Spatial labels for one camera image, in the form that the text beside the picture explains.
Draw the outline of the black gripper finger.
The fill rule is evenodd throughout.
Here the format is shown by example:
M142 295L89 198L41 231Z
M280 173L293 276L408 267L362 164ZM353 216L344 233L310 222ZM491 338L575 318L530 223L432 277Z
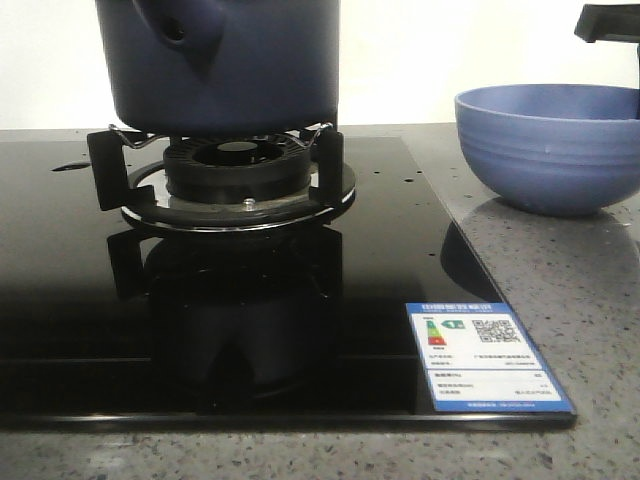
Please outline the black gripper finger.
M612 41L639 43L638 4L585 4L574 34L587 43Z

